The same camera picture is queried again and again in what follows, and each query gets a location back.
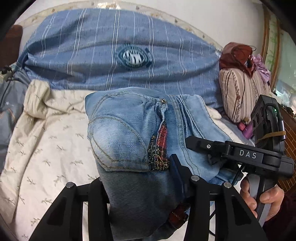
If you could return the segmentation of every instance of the purple object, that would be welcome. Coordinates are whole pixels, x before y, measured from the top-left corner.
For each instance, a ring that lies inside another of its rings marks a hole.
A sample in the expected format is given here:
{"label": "purple object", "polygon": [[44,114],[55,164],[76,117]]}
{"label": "purple object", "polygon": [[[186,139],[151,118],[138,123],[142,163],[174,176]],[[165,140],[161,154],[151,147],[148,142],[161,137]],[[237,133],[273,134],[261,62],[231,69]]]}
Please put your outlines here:
{"label": "purple object", "polygon": [[264,83],[268,83],[270,85],[270,71],[265,67],[262,57],[260,54],[257,54],[257,56],[253,55],[253,60],[256,65],[256,69],[259,71],[261,78]]}
{"label": "purple object", "polygon": [[247,139],[250,139],[252,137],[252,135],[253,135],[252,122],[250,122],[250,124],[247,125],[247,127],[244,129],[244,131],[242,132],[242,134]]}

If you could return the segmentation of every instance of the hand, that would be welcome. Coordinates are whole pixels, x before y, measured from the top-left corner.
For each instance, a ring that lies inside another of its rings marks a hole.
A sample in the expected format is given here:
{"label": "hand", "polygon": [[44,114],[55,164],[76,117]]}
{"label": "hand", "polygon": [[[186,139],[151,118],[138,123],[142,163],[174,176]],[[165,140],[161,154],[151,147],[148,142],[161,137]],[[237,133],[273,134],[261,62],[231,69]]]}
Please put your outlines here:
{"label": "hand", "polygon": [[[239,192],[240,195],[242,196],[242,198],[244,199],[248,207],[251,209],[252,213],[257,218],[257,213],[254,211],[257,207],[257,203],[256,203],[256,200],[250,196],[250,193],[249,193],[250,184],[247,177],[245,177],[241,181],[240,186],[241,186],[241,191]],[[260,201],[262,203],[264,204],[271,203],[271,207],[267,215],[266,221],[271,219],[273,216],[275,216],[279,212],[283,199],[284,199],[284,191],[277,185],[261,194]]]}

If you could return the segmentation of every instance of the folded blue jeans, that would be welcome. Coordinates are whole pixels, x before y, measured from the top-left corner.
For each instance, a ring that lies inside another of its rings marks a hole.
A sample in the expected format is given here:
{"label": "folded blue jeans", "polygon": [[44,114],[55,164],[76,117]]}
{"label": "folded blue jeans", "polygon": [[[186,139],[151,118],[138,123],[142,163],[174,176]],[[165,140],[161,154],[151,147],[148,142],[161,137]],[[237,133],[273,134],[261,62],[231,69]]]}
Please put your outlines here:
{"label": "folded blue jeans", "polygon": [[168,235],[161,226],[183,201],[169,171],[171,154],[210,183],[220,185],[234,177],[222,168],[223,161],[210,165],[207,154],[185,146],[190,135],[230,140],[213,123],[198,95],[129,87],[92,93],[85,98],[85,108],[88,139],[110,201],[114,240]]}

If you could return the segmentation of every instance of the device handle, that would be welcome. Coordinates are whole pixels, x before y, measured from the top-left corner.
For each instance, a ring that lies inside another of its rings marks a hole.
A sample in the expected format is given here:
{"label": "device handle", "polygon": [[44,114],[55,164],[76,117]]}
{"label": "device handle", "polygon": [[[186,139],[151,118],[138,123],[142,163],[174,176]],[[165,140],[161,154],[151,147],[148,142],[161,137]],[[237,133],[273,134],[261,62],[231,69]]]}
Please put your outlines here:
{"label": "device handle", "polygon": [[267,179],[255,174],[249,174],[248,179],[250,184],[250,196],[253,197],[257,202],[257,207],[255,209],[256,213],[258,214],[257,220],[260,225],[263,226],[269,213],[271,204],[261,203],[260,196],[268,189],[273,188],[276,184],[276,180]]}

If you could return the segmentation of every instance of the metal rivet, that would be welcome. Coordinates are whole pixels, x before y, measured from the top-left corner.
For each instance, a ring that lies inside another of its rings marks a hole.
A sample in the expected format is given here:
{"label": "metal rivet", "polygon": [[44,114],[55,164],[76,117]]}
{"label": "metal rivet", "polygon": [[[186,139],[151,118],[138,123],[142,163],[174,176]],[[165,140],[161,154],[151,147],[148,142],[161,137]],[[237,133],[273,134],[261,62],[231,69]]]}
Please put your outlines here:
{"label": "metal rivet", "polygon": [[66,184],[66,188],[71,188],[71,187],[73,187],[74,186],[74,183],[73,182],[68,182],[67,184]]}
{"label": "metal rivet", "polygon": [[192,181],[197,182],[199,179],[200,179],[200,177],[197,176],[197,175],[192,175],[192,176],[191,176],[191,180],[192,180]]}
{"label": "metal rivet", "polygon": [[229,183],[229,182],[225,182],[223,185],[226,188],[231,188],[232,187],[231,183]]}

